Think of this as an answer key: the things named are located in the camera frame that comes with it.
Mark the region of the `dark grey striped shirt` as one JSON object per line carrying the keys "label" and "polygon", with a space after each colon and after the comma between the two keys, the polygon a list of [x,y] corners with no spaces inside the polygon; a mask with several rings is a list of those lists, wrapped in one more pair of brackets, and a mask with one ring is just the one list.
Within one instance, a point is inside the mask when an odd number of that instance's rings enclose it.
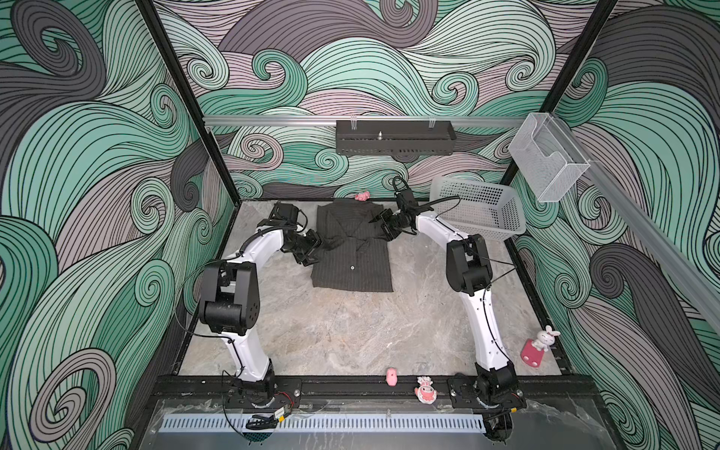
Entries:
{"label": "dark grey striped shirt", "polygon": [[391,293],[389,251],[381,225],[384,208],[374,202],[340,199],[317,209],[316,231],[322,238],[312,284],[347,292]]}

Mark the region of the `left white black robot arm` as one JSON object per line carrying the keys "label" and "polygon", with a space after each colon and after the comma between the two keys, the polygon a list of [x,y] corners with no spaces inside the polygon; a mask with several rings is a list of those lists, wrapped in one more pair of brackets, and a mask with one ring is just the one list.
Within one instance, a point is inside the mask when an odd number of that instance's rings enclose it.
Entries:
{"label": "left white black robot arm", "polygon": [[202,273],[199,320],[223,341],[236,365],[234,385],[255,398],[276,395],[272,361],[255,329],[261,312],[259,275],[277,252],[290,254],[300,266],[319,262],[322,238],[301,219],[293,204],[277,202],[254,234],[226,259],[210,262]]}

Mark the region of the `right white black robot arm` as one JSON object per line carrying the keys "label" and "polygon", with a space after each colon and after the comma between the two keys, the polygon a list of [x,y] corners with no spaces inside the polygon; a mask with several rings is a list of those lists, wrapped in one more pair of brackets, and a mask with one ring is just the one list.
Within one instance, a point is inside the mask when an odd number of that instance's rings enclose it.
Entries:
{"label": "right white black robot arm", "polygon": [[401,234],[423,234],[444,249],[445,279],[462,301],[474,339],[475,390],[481,401],[494,405],[515,395],[518,377],[494,314],[494,274],[485,239],[443,219],[433,210],[436,202],[418,204],[408,189],[396,194],[396,203],[397,211],[382,210],[371,221],[379,225],[386,241]]}

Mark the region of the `small pink pig toy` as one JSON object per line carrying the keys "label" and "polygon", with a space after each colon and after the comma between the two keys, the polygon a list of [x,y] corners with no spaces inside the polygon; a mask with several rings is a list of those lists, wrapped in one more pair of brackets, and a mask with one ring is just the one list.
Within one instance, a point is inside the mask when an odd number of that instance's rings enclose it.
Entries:
{"label": "small pink pig toy", "polygon": [[359,202],[365,202],[371,198],[371,194],[368,191],[360,192],[354,196],[354,198]]}

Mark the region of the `white plastic mesh basket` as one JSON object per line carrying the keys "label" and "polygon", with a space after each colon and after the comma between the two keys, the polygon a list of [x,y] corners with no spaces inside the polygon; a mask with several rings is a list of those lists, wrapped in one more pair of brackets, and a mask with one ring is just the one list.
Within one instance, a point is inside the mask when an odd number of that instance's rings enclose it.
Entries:
{"label": "white plastic mesh basket", "polygon": [[506,241],[526,232],[526,219],[515,189],[453,176],[432,180],[429,198],[444,221],[466,234]]}

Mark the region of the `small pink front toy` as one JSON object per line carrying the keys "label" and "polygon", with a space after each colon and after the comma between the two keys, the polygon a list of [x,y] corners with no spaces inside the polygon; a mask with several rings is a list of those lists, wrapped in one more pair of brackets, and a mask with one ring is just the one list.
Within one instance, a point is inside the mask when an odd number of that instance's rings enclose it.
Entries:
{"label": "small pink front toy", "polygon": [[394,367],[389,367],[385,372],[385,382],[389,386],[396,386],[398,383],[398,372]]}

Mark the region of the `pink white doll figure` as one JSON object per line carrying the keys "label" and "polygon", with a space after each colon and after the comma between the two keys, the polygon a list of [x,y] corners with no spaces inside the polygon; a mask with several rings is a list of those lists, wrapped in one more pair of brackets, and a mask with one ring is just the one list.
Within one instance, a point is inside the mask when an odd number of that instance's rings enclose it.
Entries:
{"label": "pink white doll figure", "polygon": [[437,391],[433,387],[433,380],[429,376],[419,376],[417,378],[418,386],[414,388],[414,393],[417,399],[422,404],[433,404],[437,399]]}

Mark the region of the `white bunny on pink stand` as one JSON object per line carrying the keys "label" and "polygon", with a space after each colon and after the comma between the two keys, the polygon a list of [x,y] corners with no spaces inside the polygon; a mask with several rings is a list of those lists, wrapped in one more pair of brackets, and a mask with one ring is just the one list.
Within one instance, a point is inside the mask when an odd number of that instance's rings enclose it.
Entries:
{"label": "white bunny on pink stand", "polygon": [[532,368],[539,368],[542,364],[546,353],[551,350],[556,339],[562,333],[554,330],[551,325],[547,325],[539,331],[534,339],[528,339],[520,352],[520,358],[523,363]]}

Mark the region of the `black perforated wall shelf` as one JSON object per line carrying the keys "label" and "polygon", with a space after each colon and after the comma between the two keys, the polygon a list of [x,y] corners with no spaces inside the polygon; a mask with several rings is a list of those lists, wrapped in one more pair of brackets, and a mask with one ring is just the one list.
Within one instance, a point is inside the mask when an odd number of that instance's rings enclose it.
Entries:
{"label": "black perforated wall shelf", "polygon": [[458,141],[451,122],[433,126],[422,122],[339,121],[335,127],[337,153],[345,156],[391,156],[402,159],[451,155]]}

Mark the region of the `aluminium rear rail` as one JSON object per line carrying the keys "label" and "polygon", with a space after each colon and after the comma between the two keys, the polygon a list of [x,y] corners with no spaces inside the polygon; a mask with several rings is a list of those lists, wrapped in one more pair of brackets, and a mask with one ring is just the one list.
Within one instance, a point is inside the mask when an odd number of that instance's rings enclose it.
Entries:
{"label": "aluminium rear rail", "polygon": [[508,116],[331,116],[331,115],[205,115],[206,127],[334,127],[339,121],[359,122],[422,122],[433,126],[439,121],[449,121],[460,128],[519,128],[525,117]]}

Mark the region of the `aluminium rail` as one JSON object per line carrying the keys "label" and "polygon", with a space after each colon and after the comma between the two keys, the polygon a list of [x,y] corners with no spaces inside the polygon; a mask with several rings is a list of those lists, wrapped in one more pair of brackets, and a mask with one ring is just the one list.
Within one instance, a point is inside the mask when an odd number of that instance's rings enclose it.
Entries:
{"label": "aluminium rail", "polygon": [[422,122],[433,126],[439,121],[449,121],[460,128],[519,128],[525,117],[508,116],[331,116],[331,115],[205,115],[206,127],[334,127],[339,121],[359,122]]}
{"label": "aluminium rail", "polygon": [[618,137],[592,122],[570,129],[586,174],[671,283],[713,324],[719,321],[719,144],[642,127]]}

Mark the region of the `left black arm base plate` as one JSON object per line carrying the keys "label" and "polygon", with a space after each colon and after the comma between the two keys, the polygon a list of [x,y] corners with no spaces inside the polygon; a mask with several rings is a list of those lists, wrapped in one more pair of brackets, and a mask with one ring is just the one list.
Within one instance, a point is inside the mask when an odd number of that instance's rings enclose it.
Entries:
{"label": "left black arm base plate", "polygon": [[244,411],[269,411],[288,406],[294,408],[301,397],[299,378],[277,377],[269,381],[247,382],[231,380],[223,405]]}

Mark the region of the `clear plastic wall holder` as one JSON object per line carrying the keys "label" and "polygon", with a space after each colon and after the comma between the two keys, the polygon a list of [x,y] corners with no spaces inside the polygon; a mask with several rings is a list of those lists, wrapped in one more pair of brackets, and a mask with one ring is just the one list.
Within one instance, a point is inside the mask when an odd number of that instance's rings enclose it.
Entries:
{"label": "clear plastic wall holder", "polygon": [[566,122],[547,112],[528,114],[509,152],[539,203],[558,203],[590,168]]}

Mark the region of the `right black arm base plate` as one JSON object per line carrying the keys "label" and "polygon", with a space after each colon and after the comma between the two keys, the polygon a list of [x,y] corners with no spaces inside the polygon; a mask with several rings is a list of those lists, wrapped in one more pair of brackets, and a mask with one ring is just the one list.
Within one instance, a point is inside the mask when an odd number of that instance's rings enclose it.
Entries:
{"label": "right black arm base plate", "polygon": [[447,384],[454,408],[495,413],[527,407],[525,397],[519,395],[517,378],[498,382],[457,374]]}

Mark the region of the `aluminium right rail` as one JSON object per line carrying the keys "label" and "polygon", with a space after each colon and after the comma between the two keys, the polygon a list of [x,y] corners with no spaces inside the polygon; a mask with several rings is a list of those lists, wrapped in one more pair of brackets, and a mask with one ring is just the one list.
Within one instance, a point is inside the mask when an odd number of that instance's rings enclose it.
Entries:
{"label": "aluminium right rail", "polygon": [[592,122],[570,129],[586,174],[671,283],[713,324],[719,321],[719,144],[642,127],[618,137]]}

